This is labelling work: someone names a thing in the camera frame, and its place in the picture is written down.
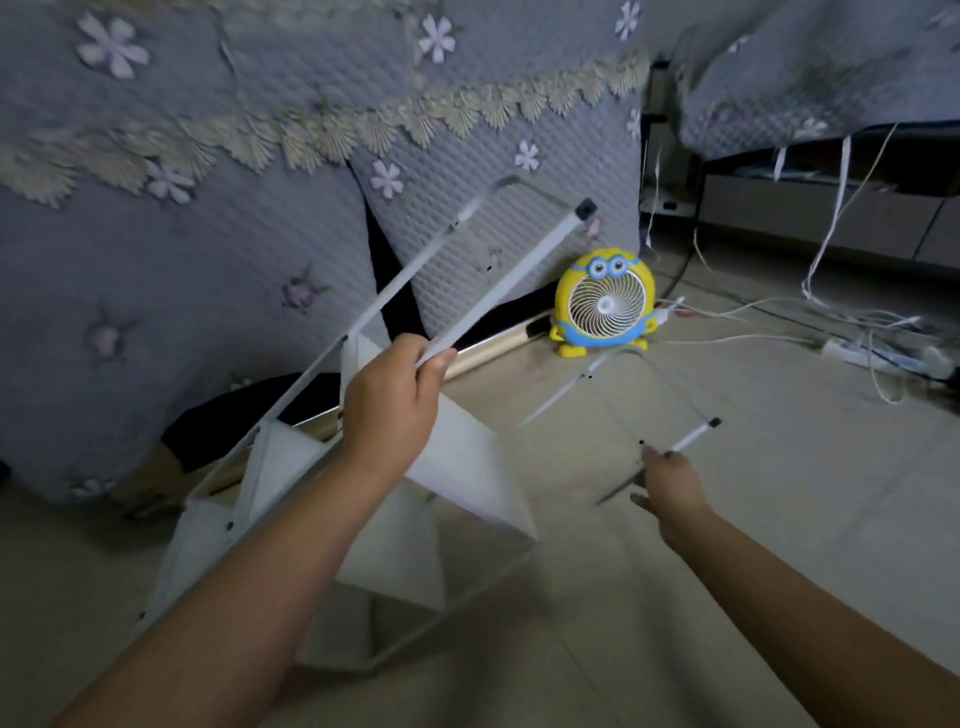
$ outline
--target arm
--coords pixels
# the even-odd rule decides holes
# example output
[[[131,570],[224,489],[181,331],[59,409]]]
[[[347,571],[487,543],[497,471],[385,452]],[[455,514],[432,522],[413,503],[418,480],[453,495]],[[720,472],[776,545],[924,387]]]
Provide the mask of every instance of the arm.
[[[58,726],[256,725],[360,529],[426,445],[456,352],[404,335],[354,378],[340,457],[237,546]]]
[[[865,619],[724,521],[685,457],[643,453],[631,500],[821,726],[946,726],[960,678]]]

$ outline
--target extension cord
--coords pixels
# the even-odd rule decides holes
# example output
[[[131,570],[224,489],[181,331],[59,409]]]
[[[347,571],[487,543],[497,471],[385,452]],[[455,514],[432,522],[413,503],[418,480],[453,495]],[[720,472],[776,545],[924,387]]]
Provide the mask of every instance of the extension cord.
[[[915,375],[927,376],[937,381],[950,379],[956,370],[953,360],[936,347],[926,347],[920,352],[920,358],[899,353],[890,348],[868,348],[843,339],[829,339],[823,348],[823,356],[839,359],[864,369],[871,367],[884,374],[897,374],[900,370]]]

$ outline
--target fan base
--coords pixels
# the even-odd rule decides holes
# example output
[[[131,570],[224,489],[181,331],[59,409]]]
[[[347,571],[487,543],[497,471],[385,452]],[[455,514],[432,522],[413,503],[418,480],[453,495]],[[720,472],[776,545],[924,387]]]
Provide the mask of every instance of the fan base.
[[[628,346],[637,347],[638,349],[643,349],[646,352],[648,344],[646,339],[636,339],[630,342]],[[561,344],[557,349],[557,354],[562,356],[564,359],[575,359],[578,356],[586,356],[587,351],[587,347],[575,347],[572,344]]]

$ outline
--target drawer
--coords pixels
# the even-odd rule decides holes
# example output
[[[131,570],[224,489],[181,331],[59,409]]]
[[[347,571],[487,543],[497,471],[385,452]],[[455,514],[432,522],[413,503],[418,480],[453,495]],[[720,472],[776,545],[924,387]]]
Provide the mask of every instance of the drawer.
[[[708,175],[700,219],[820,243],[835,200],[836,187],[827,184]],[[830,246],[912,258],[940,200],[864,190],[840,218]]]
[[[944,203],[917,260],[960,268],[960,198],[951,197]]]

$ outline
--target left hand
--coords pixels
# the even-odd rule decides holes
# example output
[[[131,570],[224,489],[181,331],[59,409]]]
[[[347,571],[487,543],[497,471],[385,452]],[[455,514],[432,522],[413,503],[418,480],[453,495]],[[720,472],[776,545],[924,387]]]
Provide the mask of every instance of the left hand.
[[[404,333],[347,387],[343,458],[393,485],[426,447],[437,420],[440,388],[456,350],[440,352],[417,370],[429,342]]]

